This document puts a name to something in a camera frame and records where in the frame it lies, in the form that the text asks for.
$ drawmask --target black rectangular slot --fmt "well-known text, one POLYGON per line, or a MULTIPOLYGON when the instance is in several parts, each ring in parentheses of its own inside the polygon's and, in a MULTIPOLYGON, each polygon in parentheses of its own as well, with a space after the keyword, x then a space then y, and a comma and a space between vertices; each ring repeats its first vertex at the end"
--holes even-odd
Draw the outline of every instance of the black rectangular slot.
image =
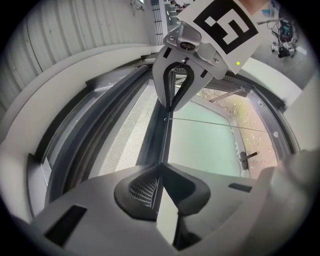
POLYGON ((86 211, 87 209, 84 207, 73 205, 44 236, 56 245, 63 247, 86 211))
POLYGON ((250 191, 252 190, 252 186, 246 186, 238 183, 231 183, 228 187, 235 190, 247 192, 247 193, 250 193, 250 191))
POLYGON ((164 53, 163 57, 164 57, 164 58, 168 58, 171 50, 172 50, 172 49, 168 47, 168 48, 165 50, 165 53, 164 53))
POLYGON ((201 78, 204 78, 207 73, 208 73, 208 71, 204 70, 204 71, 202 72, 202 74, 200 75, 200 77, 201 77, 201 78))

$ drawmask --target white wall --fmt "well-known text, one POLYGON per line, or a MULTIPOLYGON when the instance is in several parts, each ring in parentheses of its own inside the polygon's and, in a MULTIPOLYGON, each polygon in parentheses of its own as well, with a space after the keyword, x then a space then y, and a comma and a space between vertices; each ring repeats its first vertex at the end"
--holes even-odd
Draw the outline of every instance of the white wall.
POLYGON ((301 94, 302 90, 284 74, 269 65, 249 58, 241 68, 239 75, 266 87, 285 102, 288 108, 301 94))
POLYGON ((148 10, 135 10, 130 2, 40 1, 18 25, 0 57, 0 120, 18 94, 56 63, 95 48, 150 44, 148 10))
POLYGON ((320 148, 320 75, 315 73, 284 112, 301 150, 320 148))

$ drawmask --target metal rod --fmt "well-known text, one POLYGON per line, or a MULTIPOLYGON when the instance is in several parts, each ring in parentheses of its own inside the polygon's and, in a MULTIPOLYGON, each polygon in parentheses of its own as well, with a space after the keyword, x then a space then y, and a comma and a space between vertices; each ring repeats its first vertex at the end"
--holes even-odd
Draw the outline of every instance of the metal rod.
POLYGON ((258 152, 254 152, 252 154, 246 155, 240 159, 241 162, 248 160, 249 158, 255 157, 258 155, 258 152))
POLYGON ((178 81, 175 82, 175 84, 180 84, 182 83, 184 80, 186 80, 186 77, 179 79, 178 81))
POLYGON ((227 127, 233 127, 233 128, 251 130, 251 131, 266 133, 266 134, 269 134, 269 135, 272 135, 272 136, 278 138, 278 132, 277 132, 277 131, 271 133, 271 132, 267 132, 267 131, 265 131, 265 130, 257 130, 257 129, 251 129, 251 128, 246 128, 246 127, 233 126, 233 125, 230 125, 230 124, 222 124, 222 123, 217 123, 217 122, 198 121, 198 120, 191 120, 191 119, 185 119, 185 118, 170 118, 170 119, 171 119, 171 120, 193 121, 193 122, 210 124, 210 125, 227 126, 227 127))
POLYGON ((258 21, 256 24, 257 24, 257 25, 262 25, 262 24, 269 23, 269 22, 282 21, 282 20, 284 20, 284 19, 285 19, 285 18, 269 19, 269 20, 265 20, 265 21, 258 21))
POLYGON ((243 92, 244 90, 245 90, 245 88, 240 88, 240 89, 238 89, 238 90, 234 90, 234 91, 225 93, 225 94, 223 94, 223 95, 221 95, 221 96, 212 98, 212 99, 210 99, 209 101, 210 101, 210 102, 216 102, 216 101, 222 100, 222 99, 224 99, 224 98, 226 98, 226 97, 229 97, 229 96, 231 96, 231 95, 241 93, 241 92, 243 92))

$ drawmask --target screw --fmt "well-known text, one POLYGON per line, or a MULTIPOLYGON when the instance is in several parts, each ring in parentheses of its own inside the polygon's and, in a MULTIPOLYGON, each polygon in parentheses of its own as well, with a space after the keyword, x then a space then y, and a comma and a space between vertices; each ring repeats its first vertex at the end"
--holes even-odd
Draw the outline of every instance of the screw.
POLYGON ((192 51, 196 48, 192 43, 189 42, 180 43, 180 47, 186 51, 192 51))
POLYGON ((259 103, 259 105, 260 105, 261 108, 263 108, 263 107, 265 106, 265 105, 262 103, 261 100, 259 100, 258 103, 259 103))

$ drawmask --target green surface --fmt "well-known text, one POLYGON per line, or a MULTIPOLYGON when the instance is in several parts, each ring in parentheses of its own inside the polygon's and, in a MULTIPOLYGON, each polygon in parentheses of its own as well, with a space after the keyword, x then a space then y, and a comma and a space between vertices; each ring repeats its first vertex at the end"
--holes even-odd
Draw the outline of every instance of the green surface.
MULTIPOLYGON (((173 118, 229 125, 223 116, 192 101, 175 112, 173 118)), ((188 120, 172 121, 169 163, 240 177, 237 153, 234 134, 228 126, 188 120)))

